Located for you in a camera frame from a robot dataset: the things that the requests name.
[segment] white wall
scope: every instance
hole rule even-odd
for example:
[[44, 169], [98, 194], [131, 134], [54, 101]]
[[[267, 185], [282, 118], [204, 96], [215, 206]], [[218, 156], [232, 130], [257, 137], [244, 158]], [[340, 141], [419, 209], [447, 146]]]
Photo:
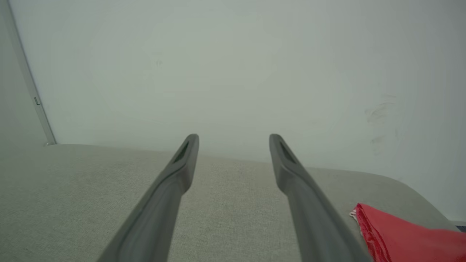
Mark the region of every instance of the white wall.
[[0, 160], [46, 143], [0, 12]]
[[460, 0], [12, 0], [58, 143], [398, 179], [466, 221]]

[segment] red cloth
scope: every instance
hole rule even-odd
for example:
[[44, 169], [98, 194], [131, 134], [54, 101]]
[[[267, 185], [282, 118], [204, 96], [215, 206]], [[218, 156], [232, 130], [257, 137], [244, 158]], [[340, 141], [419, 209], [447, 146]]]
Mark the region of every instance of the red cloth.
[[356, 217], [375, 262], [466, 261], [466, 233], [427, 229], [361, 203]]

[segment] gray fabric surface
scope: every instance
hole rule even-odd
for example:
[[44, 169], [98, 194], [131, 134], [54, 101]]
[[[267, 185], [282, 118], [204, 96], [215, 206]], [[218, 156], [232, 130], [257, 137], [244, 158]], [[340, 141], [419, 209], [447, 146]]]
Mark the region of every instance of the gray fabric surface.
[[[0, 261], [95, 261], [171, 153], [53, 145], [0, 162]], [[353, 234], [363, 202], [428, 228], [457, 229], [408, 186], [309, 168]], [[202, 157], [183, 196], [169, 261], [300, 261], [271, 164]]]

